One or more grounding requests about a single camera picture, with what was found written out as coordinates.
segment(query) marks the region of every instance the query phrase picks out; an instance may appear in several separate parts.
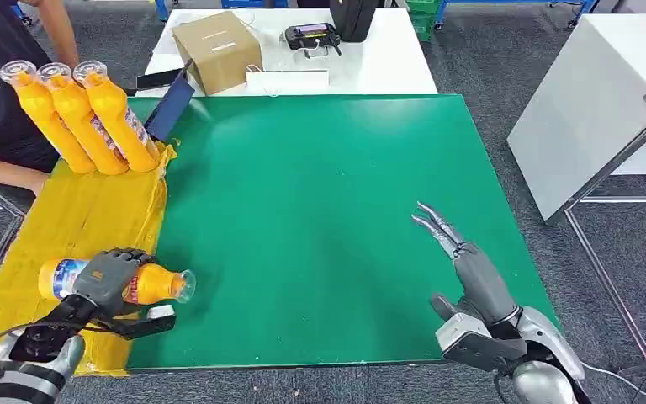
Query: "yellow bottle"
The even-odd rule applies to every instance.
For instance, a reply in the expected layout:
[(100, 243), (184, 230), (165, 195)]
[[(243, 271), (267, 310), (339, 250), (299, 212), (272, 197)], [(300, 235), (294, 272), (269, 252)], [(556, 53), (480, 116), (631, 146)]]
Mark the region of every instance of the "yellow bottle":
[[(38, 291), (46, 299), (62, 299), (72, 293), (73, 283), (89, 261), (51, 259), (41, 267)], [(197, 280), (192, 271), (169, 272), (156, 263), (146, 263), (123, 290), (123, 300), (136, 305), (152, 305), (160, 300), (176, 299), (186, 303), (192, 298)]]
[(76, 139), (105, 175), (127, 171), (127, 162), (95, 116), (87, 94), (71, 76), (71, 68), (63, 63), (49, 63), (38, 69), (38, 78), (53, 96), (53, 104)]
[(99, 61), (84, 61), (76, 66), (73, 76), (85, 87), (95, 114), (127, 158), (130, 168), (145, 173), (157, 167), (160, 152), (127, 106), (127, 95), (108, 78), (108, 68)]
[(33, 63), (10, 61), (1, 67), (0, 78), (11, 84), (19, 97), (21, 108), (74, 173), (87, 174), (95, 171), (93, 160), (56, 113), (50, 93), (36, 80)]

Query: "clear bottle cap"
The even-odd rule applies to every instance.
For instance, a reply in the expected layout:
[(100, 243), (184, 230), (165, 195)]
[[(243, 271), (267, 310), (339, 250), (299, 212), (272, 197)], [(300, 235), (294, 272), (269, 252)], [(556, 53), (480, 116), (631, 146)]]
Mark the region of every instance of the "clear bottle cap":
[(72, 80), (71, 68), (58, 62), (41, 66), (37, 76), (51, 90), (64, 88)]
[(172, 281), (172, 297), (180, 303), (187, 303), (192, 299), (196, 289), (197, 278), (194, 276), (194, 272), (189, 269), (177, 274)]
[(73, 77), (85, 88), (94, 87), (108, 77), (108, 67), (100, 61), (84, 61), (73, 69)]
[(10, 61), (1, 66), (0, 78), (14, 87), (31, 84), (35, 78), (35, 65), (30, 61)]

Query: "robotic arm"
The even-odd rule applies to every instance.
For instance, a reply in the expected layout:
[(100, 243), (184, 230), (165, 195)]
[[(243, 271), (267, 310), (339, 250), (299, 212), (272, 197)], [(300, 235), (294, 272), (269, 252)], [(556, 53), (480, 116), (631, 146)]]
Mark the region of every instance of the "robotic arm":
[(580, 387), (585, 372), (574, 350), (540, 311), (513, 300), (494, 264), (431, 207), (417, 203), (424, 215), (412, 220), (425, 227), (454, 265), (464, 296), (457, 305), (443, 295), (431, 297), (445, 321), (437, 342), (446, 359), (511, 377), (524, 403), (590, 404)]
[(114, 319), (140, 309), (125, 303), (122, 292), (138, 268), (152, 261), (132, 248), (101, 252), (78, 275), (73, 293), (48, 316), (2, 332), (0, 402), (52, 404), (82, 359), (81, 330), (133, 339), (172, 329), (176, 317), (169, 305), (151, 308), (142, 320)]

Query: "yellow wrapped box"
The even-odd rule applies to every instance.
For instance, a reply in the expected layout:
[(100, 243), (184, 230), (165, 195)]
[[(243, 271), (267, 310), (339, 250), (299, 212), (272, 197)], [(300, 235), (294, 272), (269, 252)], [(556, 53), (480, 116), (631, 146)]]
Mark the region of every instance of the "yellow wrapped box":
[[(1, 264), (0, 332), (36, 321), (56, 306), (38, 291), (46, 260), (90, 259), (113, 247), (153, 252), (167, 199), (164, 170), (174, 155), (168, 146), (157, 169), (110, 177), (76, 175), (58, 162)], [(101, 332), (82, 335), (86, 350), (76, 375), (125, 375), (130, 342)]]

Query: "green table mat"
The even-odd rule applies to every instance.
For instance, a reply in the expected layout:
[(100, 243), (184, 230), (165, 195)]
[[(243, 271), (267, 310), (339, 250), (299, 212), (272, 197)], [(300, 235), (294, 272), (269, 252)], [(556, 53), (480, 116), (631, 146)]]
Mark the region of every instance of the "green table mat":
[(555, 318), (461, 96), (194, 98), (173, 137), (156, 255), (199, 284), (128, 369), (439, 359), (428, 298), (462, 288), (417, 200)]

